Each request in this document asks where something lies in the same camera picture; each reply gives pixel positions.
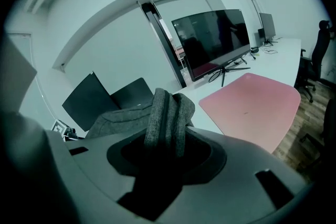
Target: wooden floor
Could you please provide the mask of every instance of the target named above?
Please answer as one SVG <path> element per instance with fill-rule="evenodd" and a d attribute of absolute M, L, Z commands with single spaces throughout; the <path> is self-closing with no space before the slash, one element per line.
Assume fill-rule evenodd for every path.
<path fill-rule="evenodd" d="M 334 98 L 333 91 L 319 82 L 312 82 L 316 85 L 316 91 L 311 93 L 314 102 L 310 103 L 303 90 L 300 90 L 301 102 L 296 113 L 293 124 L 285 138 L 273 152 L 275 156 L 286 162 L 293 169 L 300 172 L 308 181 L 314 179 L 315 169 L 305 170 L 305 167 L 312 163 L 319 156 L 319 152 L 309 140 L 301 143 L 299 140 L 306 133 L 321 141 L 320 134 L 323 131 L 323 119 L 328 101 Z"/>

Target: pink panel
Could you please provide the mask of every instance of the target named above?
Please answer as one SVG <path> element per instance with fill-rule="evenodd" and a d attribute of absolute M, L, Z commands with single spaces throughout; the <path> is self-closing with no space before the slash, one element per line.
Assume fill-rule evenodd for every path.
<path fill-rule="evenodd" d="M 223 134 L 272 153 L 288 132 L 300 100 L 295 88 L 246 73 L 199 104 Z"/>

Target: white desk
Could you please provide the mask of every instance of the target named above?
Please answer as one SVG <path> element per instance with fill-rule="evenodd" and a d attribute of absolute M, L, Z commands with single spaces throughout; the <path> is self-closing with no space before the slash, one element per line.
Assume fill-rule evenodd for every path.
<path fill-rule="evenodd" d="M 247 61 L 247 65 L 241 63 L 237 67 L 251 68 L 225 73 L 224 86 L 240 78 L 245 73 L 254 73 L 294 86 L 300 63 L 301 40 L 282 38 L 277 41 L 278 43 L 274 43 L 274 46 L 264 48 L 276 50 L 278 51 L 277 54 L 267 54 L 262 49 L 259 49 L 259 56 L 255 56 L 256 60 L 250 54 L 246 55 L 244 60 Z M 222 133 L 198 104 L 201 99 L 218 91 L 222 86 L 222 75 L 213 82 L 209 83 L 208 80 L 209 76 L 206 76 L 178 92 L 183 93 L 194 102 L 195 113 L 192 117 L 192 122 L 196 128 Z"/>

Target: monitor stand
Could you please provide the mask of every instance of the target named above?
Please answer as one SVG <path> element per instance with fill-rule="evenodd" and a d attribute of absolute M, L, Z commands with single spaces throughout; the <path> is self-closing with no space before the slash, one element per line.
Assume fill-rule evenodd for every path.
<path fill-rule="evenodd" d="M 224 68 L 224 67 L 222 67 L 220 69 L 220 72 L 223 73 L 222 87 L 224 85 L 225 72 L 231 72 L 231 71 L 236 71 L 236 70 L 245 70 L 245 69 L 250 69 L 250 68 L 251 67 L 241 67 L 241 68 Z"/>
<path fill-rule="evenodd" d="M 266 44 L 270 44 L 270 46 L 273 46 L 273 43 L 278 43 L 278 42 L 277 42 L 277 41 L 273 41 L 273 40 L 266 39 L 266 41 L 264 42 L 264 45 L 266 45 Z"/>

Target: chair armrest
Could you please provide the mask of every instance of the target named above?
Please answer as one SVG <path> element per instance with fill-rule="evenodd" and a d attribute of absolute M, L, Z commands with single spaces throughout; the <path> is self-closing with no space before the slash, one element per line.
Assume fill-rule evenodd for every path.
<path fill-rule="evenodd" d="M 311 59 L 307 58 L 307 57 L 303 57 L 301 56 L 300 59 L 304 60 L 304 61 L 308 61 L 308 62 L 311 62 Z"/>

